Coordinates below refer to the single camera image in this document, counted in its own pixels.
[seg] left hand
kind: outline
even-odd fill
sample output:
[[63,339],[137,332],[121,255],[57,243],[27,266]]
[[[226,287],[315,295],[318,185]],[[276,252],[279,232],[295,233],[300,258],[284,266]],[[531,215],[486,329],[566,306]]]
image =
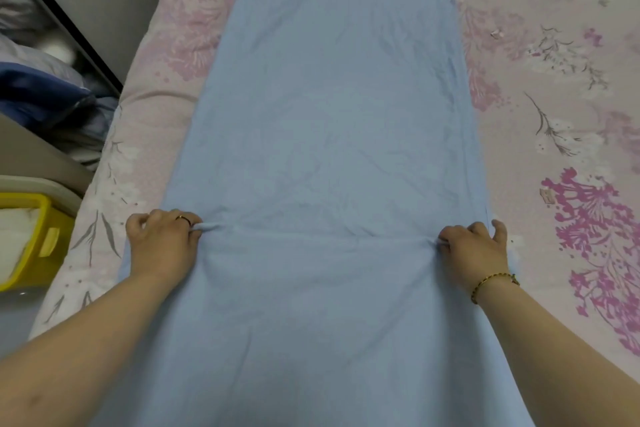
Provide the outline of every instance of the left hand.
[[159,281],[169,293],[193,267],[200,230],[192,225],[202,223],[194,214],[174,209],[153,210],[149,214],[132,214],[127,220],[127,237],[131,243],[131,277],[146,277]]

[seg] forearm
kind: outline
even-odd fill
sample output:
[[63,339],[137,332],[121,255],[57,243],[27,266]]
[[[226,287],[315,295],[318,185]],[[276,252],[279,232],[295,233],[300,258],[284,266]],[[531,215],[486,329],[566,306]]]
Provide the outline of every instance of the forearm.
[[128,278],[0,362],[0,424],[89,420],[167,294]]
[[477,301],[536,425],[638,425],[640,385],[520,287],[492,279],[481,287]]

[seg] yellow basket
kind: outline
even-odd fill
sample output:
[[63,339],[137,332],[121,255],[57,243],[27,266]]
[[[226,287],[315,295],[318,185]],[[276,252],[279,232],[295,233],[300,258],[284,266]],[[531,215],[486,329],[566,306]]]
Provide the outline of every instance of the yellow basket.
[[0,292],[22,287],[48,286],[67,255],[74,219],[55,210],[44,194],[0,192],[0,208],[37,208],[38,221],[31,240]]

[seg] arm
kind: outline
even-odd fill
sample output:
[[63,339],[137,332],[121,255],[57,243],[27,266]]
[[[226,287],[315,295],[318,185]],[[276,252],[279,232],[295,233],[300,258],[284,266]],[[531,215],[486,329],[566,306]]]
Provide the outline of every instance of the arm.
[[127,221],[131,276],[0,362],[0,425],[88,422],[160,304],[195,261],[202,232],[178,210]]
[[[493,222],[447,227],[440,238],[455,278],[469,294],[486,276],[508,272],[507,231]],[[640,385],[573,334],[540,304],[495,277],[476,299],[491,322],[529,413],[540,427],[637,427]]]

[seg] light blue towel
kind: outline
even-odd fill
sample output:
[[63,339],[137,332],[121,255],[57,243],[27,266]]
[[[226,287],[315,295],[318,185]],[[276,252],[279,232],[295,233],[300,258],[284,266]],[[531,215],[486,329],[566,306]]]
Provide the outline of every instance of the light blue towel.
[[532,426],[433,245],[490,216],[456,19],[237,0],[163,202],[215,226],[96,424]]

